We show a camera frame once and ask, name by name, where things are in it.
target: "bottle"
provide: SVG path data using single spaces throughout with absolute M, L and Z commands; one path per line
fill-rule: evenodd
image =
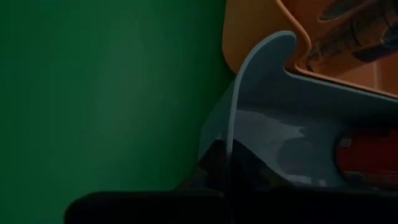
M 398 0 L 378 0 L 315 41 L 299 67 L 337 76 L 398 51 Z

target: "green background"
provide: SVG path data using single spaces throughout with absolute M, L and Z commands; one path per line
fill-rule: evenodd
M 232 79 L 224 0 L 1 0 L 0 223 L 170 190 Z

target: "light blue plastic object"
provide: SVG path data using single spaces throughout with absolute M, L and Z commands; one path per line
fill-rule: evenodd
M 216 138 L 230 155 L 237 139 L 296 185 L 342 187 L 333 160 L 337 136 L 350 122 L 394 118 L 398 101 L 286 72 L 295 34 L 280 31 L 259 42 L 205 121 L 200 159 Z

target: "orange plastic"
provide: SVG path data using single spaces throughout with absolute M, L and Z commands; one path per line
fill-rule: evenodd
M 398 82 L 395 82 L 398 81 L 398 78 L 396 78 L 397 75 L 394 72 L 398 68 L 398 65 L 394 64 L 394 61 L 398 64 L 398 60 L 394 60 L 398 59 L 396 55 L 367 64 L 337 77 L 309 72 L 297 66 L 296 62 L 309 53 L 311 40 L 315 40 L 333 26 L 343 22 L 351 13 L 366 7 L 367 4 L 371 4 L 375 0 L 367 0 L 350 13 L 336 19 L 326 22 L 319 21 L 318 18 L 324 8 L 333 1 L 227 0 L 223 29 L 223 53 L 226 63 L 233 72 L 237 73 L 249 51 L 258 42 L 280 30 L 291 30 L 296 34 L 297 49 L 285 64 L 288 71 L 297 75 L 398 98 Z M 287 7 L 290 10 L 296 7 L 296 10 L 292 11 L 292 14 Z M 294 16 L 301 19 L 306 18 L 306 20 L 300 24 Z

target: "red object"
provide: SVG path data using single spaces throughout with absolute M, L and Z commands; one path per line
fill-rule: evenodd
M 336 160 L 345 175 L 362 174 L 370 187 L 398 188 L 398 129 L 362 129 L 344 135 Z

